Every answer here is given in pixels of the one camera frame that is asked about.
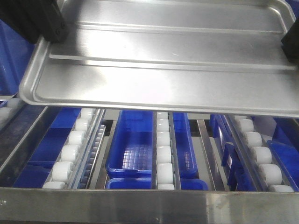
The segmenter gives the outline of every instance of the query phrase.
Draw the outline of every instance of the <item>blue bin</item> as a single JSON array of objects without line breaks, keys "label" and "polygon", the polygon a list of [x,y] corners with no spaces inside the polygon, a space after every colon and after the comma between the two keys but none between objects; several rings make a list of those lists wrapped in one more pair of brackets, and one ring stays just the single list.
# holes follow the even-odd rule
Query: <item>blue bin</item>
[{"label": "blue bin", "polygon": [[62,108],[31,156],[28,165],[53,167],[79,112],[79,108]]},{"label": "blue bin", "polygon": [[219,154],[222,157],[221,165],[228,177],[227,185],[230,190],[253,191],[249,178],[246,176],[239,157],[236,153],[234,140],[223,115],[211,115],[210,127]]},{"label": "blue bin", "polygon": [[295,16],[299,17],[299,0],[286,0],[287,3],[290,4]]},{"label": "blue bin", "polygon": [[[151,178],[114,178],[106,189],[150,189]],[[182,190],[208,190],[206,182],[199,179],[181,179]]]},{"label": "blue bin", "polygon": [[13,184],[15,188],[41,188],[51,169],[27,165]]},{"label": "blue bin", "polygon": [[187,113],[173,113],[173,122],[180,177],[194,178],[197,174],[197,165]]},{"label": "blue bin", "polygon": [[267,145],[280,164],[294,191],[299,191],[299,152],[293,146],[276,141],[267,141]]},{"label": "blue bin", "polygon": [[106,162],[109,177],[151,177],[153,112],[121,111]]},{"label": "blue bin", "polygon": [[0,95],[18,92],[33,49],[33,44],[0,21]]}]

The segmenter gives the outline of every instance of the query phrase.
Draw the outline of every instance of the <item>metal tray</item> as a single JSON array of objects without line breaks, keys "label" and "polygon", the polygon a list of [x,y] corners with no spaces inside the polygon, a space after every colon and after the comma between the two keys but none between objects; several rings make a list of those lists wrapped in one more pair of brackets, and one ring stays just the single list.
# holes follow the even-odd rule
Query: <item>metal tray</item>
[{"label": "metal tray", "polygon": [[299,117],[283,0],[61,5],[70,33],[37,44],[20,85],[30,104]]}]

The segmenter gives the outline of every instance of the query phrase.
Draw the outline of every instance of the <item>white plastic wheel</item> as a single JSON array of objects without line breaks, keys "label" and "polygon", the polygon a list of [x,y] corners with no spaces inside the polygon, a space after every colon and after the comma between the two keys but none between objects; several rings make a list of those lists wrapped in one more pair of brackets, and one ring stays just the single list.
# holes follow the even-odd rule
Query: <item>white plastic wheel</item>
[{"label": "white plastic wheel", "polygon": [[87,131],[89,127],[89,120],[86,118],[79,118],[75,122],[76,131]]},{"label": "white plastic wheel", "polygon": [[169,131],[168,119],[158,119],[157,120],[157,132],[168,132],[168,131]]},{"label": "white plastic wheel", "polygon": [[74,164],[69,161],[56,162],[52,169],[53,181],[67,182]]},{"label": "white plastic wheel", "polygon": [[61,161],[75,162],[78,156],[79,145],[65,145],[61,149]]},{"label": "white plastic wheel", "polygon": [[160,146],[157,148],[157,163],[171,163],[170,146]]},{"label": "white plastic wheel", "polygon": [[281,184],[276,184],[276,185],[271,185],[269,187],[269,191],[271,192],[294,192],[293,188],[288,185],[281,185]]},{"label": "white plastic wheel", "polygon": [[242,133],[254,131],[253,121],[250,119],[236,120],[236,124]]},{"label": "white plastic wheel", "polygon": [[157,132],[157,147],[159,146],[170,146],[169,132]]},{"label": "white plastic wheel", "polygon": [[158,190],[174,190],[174,184],[169,184],[169,183],[158,184]]},{"label": "white plastic wheel", "polygon": [[46,182],[43,185],[44,189],[65,189],[66,185],[64,182],[60,182],[60,181],[50,181],[50,182]]},{"label": "white plastic wheel", "polygon": [[244,135],[244,138],[245,138],[245,143],[249,148],[262,146],[263,141],[262,141],[262,136],[261,136],[260,133],[258,133],[258,132],[245,132],[243,135]]},{"label": "white plastic wheel", "polygon": [[258,165],[272,163],[272,153],[268,147],[263,147],[263,146],[252,147],[251,151],[252,151],[252,157],[257,162]]},{"label": "white plastic wheel", "polygon": [[157,164],[157,183],[173,184],[173,170],[171,163]]},{"label": "white plastic wheel", "polygon": [[157,112],[157,119],[168,119],[168,112]]},{"label": "white plastic wheel", "polygon": [[24,101],[20,98],[11,98],[7,101],[7,107],[17,109],[24,105]]},{"label": "white plastic wheel", "polygon": [[82,108],[81,109],[81,118],[92,119],[95,109],[93,108]]},{"label": "white plastic wheel", "polygon": [[0,119],[9,119],[13,115],[13,108],[2,107],[0,108]]},{"label": "white plastic wheel", "polygon": [[85,138],[85,135],[85,131],[71,131],[69,134],[69,145],[81,145]]},{"label": "white plastic wheel", "polygon": [[258,166],[261,177],[265,180],[268,186],[281,184],[282,173],[278,165],[261,164]]}]

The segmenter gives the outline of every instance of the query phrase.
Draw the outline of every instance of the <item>metal edge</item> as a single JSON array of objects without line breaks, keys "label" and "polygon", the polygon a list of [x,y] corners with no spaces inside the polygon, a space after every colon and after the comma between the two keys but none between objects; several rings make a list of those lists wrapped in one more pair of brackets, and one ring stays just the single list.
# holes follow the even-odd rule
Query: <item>metal edge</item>
[{"label": "metal edge", "polygon": [[96,185],[95,185],[96,189],[105,189],[105,186],[106,186],[108,175],[107,175],[105,165],[106,165],[106,161],[107,161],[107,158],[108,158],[108,155],[109,155],[112,140],[113,140],[113,137],[114,137],[114,132],[115,132],[116,125],[117,125],[117,120],[114,120],[113,123],[112,123],[112,126],[111,126],[107,146],[106,146],[105,149],[101,149],[101,150],[105,150],[105,153],[104,153],[104,157],[103,157],[102,164],[101,164],[101,167],[100,167],[99,177],[98,177],[98,180],[97,180]]},{"label": "metal edge", "polygon": [[225,190],[222,177],[214,155],[213,147],[209,135],[207,133],[205,121],[197,120],[197,124],[201,136],[206,164],[208,166],[210,183],[213,187],[213,190]]},{"label": "metal edge", "polygon": [[157,112],[153,112],[153,155],[151,166],[151,189],[157,189]]},{"label": "metal edge", "polygon": [[0,185],[11,186],[45,136],[60,108],[26,105],[0,135],[0,150],[10,152],[0,167]]},{"label": "metal edge", "polygon": [[294,224],[299,193],[0,188],[0,220]]},{"label": "metal edge", "polygon": [[177,152],[177,143],[176,143],[176,136],[175,136],[175,127],[174,127],[174,120],[173,120],[173,113],[168,113],[168,120],[169,120],[169,131],[170,131],[170,139],[171,139],[171,152],[172,152],[172,167],[174,171],[174,188],[175,190],[181,190],[181,180],[179,174],[179,167],[178,167],[178,152]]}]

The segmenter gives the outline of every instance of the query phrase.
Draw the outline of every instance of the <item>black bracket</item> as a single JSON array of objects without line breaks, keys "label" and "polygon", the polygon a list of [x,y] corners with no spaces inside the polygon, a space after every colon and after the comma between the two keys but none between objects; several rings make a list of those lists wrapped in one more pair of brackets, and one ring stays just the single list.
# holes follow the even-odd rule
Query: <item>black bracket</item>
[{"label": "black bracket", "polygon": [[292,63],[299,62],[299,18],[281,40],[282,49],[288,60]]},{"label": "black bracket", "polygon": [[31,43],[40,34],[50,42],[68,34],[56,0],[0,0],[0,19]]}]

